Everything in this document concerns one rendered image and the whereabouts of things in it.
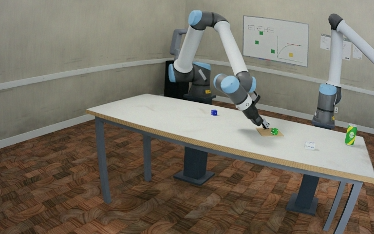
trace floor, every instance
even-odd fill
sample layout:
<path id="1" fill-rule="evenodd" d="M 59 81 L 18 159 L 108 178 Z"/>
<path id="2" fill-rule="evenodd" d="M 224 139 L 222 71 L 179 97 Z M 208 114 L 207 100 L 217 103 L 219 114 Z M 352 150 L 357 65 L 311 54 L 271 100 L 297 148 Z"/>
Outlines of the floor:
<path id="1" fill-rule="evenodd" d="M 332 227 L 323 232 L 336 181 L 319 180 L 315 216 L 289 212 L 285 207 L 301 174 L 209 154 L 207 168 L 216 175 L 198 187 L 172 177 L 183 168 L 183 147 L 152 139 L 152 181 L 145 182 L 142 136 L 104 126 L 110 204 L 101 195 L 94 121 L 0 149 L 0 234 L 333 233 L 350 189 L 346 186 Z M 373 161 L 374 135 L 358 135 Z M 364 183 L 345 233 L 372 232 L 374 185 Z"/>

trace flowchart diagram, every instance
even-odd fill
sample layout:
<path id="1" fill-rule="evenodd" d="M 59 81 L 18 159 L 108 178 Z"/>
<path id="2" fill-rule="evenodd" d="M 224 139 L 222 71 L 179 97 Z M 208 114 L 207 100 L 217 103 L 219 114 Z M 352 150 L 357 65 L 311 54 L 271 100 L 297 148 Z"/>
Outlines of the flowchart diagram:
<path id="1" fill-rule="evenodd" d="M 243 55 L 308 66 L 309 25 L 244 16 Z"/>

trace wall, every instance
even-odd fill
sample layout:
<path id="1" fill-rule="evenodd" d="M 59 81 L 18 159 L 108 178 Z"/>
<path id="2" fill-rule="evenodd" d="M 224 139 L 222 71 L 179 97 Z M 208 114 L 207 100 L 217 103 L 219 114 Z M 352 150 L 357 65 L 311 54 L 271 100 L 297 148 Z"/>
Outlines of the wall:
<path id="1" fill-rule="evenodd" d="M 212 11 L 224 16 L 231 24 L 231 31 L 243 51 L 243 16 L 265 17 L 309 24 L 308 67 L 287 65 L 244 57 L 247 65 L 300 74 L 322 80 L 328 79 L 330 51 L 319 48 L 320 34 L 331 34 L 328 17 L 331 13 L 342 16 L 348 25 L 359 33 L 371 46 L 374 46 L 374 5 L 371 0 L 189 0 L 186 4 L 185 22 L 192 10 Z M 208 28 L 196 54 L 197 59 L 228 61 L 218 34 Z M 341 83 L 374 91 L 372 73 L 374 65 L 363 60 L 343 60 Z M 212 66 L 212 77 L 218 73 L 232 74 L 230 68 Z M 259 103 L 280 107 L 307 114 L 314 114 L 318 101 L 318 83 L 278 76 L 269 73 L 250 71 L 258 81 L 257 91 L 261 95 Z M 374 128 L 374 96 L 342 90 L 343 98 L 336 119 Z"/>
<path id="2" fill-rule="evenodd" d="M 0 0 L 0 83 L 170 58 L 172 32 L 184 19 L 184 1 Z M 100 104 L 162 94 L 164 73 L 160 63 L 0 90 L 0 140 Z"/>

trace green dice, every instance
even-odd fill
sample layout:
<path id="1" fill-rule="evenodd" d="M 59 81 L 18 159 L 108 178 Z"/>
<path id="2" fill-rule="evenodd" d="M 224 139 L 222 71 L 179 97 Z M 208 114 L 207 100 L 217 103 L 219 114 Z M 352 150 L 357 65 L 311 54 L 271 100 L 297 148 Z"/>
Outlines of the green dice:
<path id="1" fill-rule="evenodd" d="M 271 129 L 271 134 L 277 135 L 278 134 L 278 129 L 277 128 L 272 128 Z"/>

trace wall trim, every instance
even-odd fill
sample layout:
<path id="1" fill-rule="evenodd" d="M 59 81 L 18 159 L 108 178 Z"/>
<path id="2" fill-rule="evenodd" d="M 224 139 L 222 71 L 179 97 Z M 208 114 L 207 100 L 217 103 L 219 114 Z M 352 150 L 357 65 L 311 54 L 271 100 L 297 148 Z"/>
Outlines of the wall trim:
<path id="1" fill-rule="evenodd" d="M 213 64 L 213 65 L 231 67 L 229 62 L 222 62 L 222 61 L 215 61 L 215 60 L 208 60 L 208 59 L 199 59 L 199 58 L 195 59 L 195 61 L 205 62 L 205 63 L 209 63 L 211 65 Z M 270 74 L 274 74 L 274 75 L 279 75 L 279 76 L 283 76 L 283 77 L 291 77 L 291 78 L 301 79 L 301 80 L 314 82 L 314 83 L 319 83 L 319 84 L 325 84 L 326 83 L 326 80 L 323 80 L 323 79 L 318 79 L 318 78 L 308 77 L 308 76 L 304 76 L 304 75 L 273 70 L 273 69 L 269 69 L 269 68 L 247 65 L 247 69 L 249 71 L 252 70 L 252 71 L 258 71 L 258 72 L 270 73 Z M 372 91 L 372 90 L 357 88 L 357 87 L 353 87 L 353 86 L 349 86 L 349 85 L 345 85 L 345 84 L 342 84 L 341 88 L 346 89 L 346 90 L 351 90 L 351 91 L 354 91 L 354 92 L 358 92 L 358 93 L 363 93 L 363 94 L 368 94 L 368 95 L 374 96 L 374 91 Z"/>
<path id="2" fill-rule="evenodd" d="M 217 96 L 213 100 L 233 104 L 233 102 L 228 97 Z M 278 113 L 278 114 L 282 114 L 282 115 L 288 115 L 288 116 L 293 116 L 293 117 L 298 117 L 298 118 L 303 118 L 303 119 L 308 119 L 308 120 L 312 120 L 312 118 L 313 118 L 313 115 L 310 115 L 310 114 L 297 112 L 297 111 L 290 111 L 290 110 L 287 110 L 287 109 L 274 107 L 274 106 L 267 106 L 267 105 L 263 105 L 263 104 L 259 104 L 259 103 L 256 104 L 256 107 L 259 110 L 270 111 L 270 112 L 274 112 L 274 113 Z M 348 124 L 349 123 L 347 123 L 347 122 L 335 120 L 335 126 L 338 126 L 338 127 L 346 128 L 348 126 Z M 366 133 L 374 134 L 374 129 L 373 128 L 369 128 L 369 127 L 365 127 L 365 126 L 361 126 L 361 125 L 357 125 L 357 130 L 362 131 L 362 132 L 366 132 Z"/>
<path id="3" fill-rule="evenodd" d="M 39 136 L 42 136 L 48 133 L 52 133 L 52 132 L 55 132 L 55 131 L 58 131 L 64 128 L 69 128 L 74 125 L 84 123 L 84 122 L 87 122 L 93 119 L 95 119 L 95 116 L 84 115 L 84 116 L 72 118 L 72 119 L 69 119 L 69 120 L 66 120 L 60 123 L 55 123 L 55 124 L 52 124 L 52 125 L 49 125 L 43 128 L 35 129 L 35 130 L 29 131 L 26 133 L 22 133 L 16 136 L 12 136 L 12 137 L 0 140 L 0 149 L 26 141 L 26 140 L 30 140 L 30 139 L 33 139 L 33 138 L 36 138 L 36 137 L 39 137 Z"/>
<path id="4" fill-rule="evenodd" d="M 66 72 L 53 73 L 49 75 L 31 77 L 31 78 L 26 78 L 26 79 L 19 79 L 19 80 L 0 83 L 0 90 L 11 89 L 11 88 L 20 87 L 23 85 L 35 84 L 35 83 L 49 81 L 53 79 L 78 76 L 78 75 L 83 75 L 83 74 L 88 74 L 88 73 L 93 73 L 93 72 L 101 72 L 101 71 L 107 71 L 107 70 L 124 68 L 124 67 L 134 67 L 134 66 L 163 63 L 167 60 L 174 60 L 174 59 L 173 58 L 160 58 L 160 59 L 133 61 L 133 62 L 122 62 L 122 63 L 116 63 L 116 64 L 97 66 L 97 67 L 82 68 L 82 69 L 66 71 Z"/>

